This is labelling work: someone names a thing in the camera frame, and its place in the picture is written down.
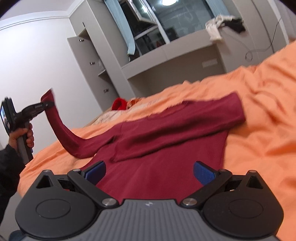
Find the metal screw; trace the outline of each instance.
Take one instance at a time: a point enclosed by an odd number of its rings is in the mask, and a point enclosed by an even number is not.
[[[186,206],[193,206],[197,204],[197,201],[194,198],[185,198],[182,203]]]
[[[105,198],[102,200],[102,204],[107,207],[113,206],[116,203],[117,203],[117,201],[114,198]]]

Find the blue gripper pad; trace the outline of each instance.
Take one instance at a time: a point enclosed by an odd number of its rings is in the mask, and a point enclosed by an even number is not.
[[[90,169],[84,170],[84,178],[96,185],[106,174],[106,164],[101,161],[91,166]]]
[[[197,161],[193,165],[193,174],[201,184],[206,185],[215,179],[218,172],[201,161]]]

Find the ribbed gray surface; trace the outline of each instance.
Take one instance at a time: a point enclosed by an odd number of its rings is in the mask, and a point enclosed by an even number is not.
[[[26,237],[23,241],[33,241]],[[179,207],[174,200],[125,200],[102,211],[87,231],[67,241],[233,241],[204,223],[196,210]],[[275,237],[261,241],[276,241]]]

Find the open cabinet door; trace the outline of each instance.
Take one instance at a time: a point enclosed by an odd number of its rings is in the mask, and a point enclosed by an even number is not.
[[[68,43],[102,111],[110,108],[118,97],[105,67],[90,40],[73,37]]]

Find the cabinet door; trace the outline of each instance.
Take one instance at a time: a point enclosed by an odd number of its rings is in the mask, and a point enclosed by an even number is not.
[[[82,31],[85,29],[84,23],[83,23],[83,16],[87,14],[85,12],[85,4],[86,2],[83,2],[72,15],[69,17],[70,22],[72,24],[72,27],[76,33],[76,35],[80,35]]]
[[[118,94],[91,41],[81,37],[68,38],[80,69],[102,110],[110,108]]]

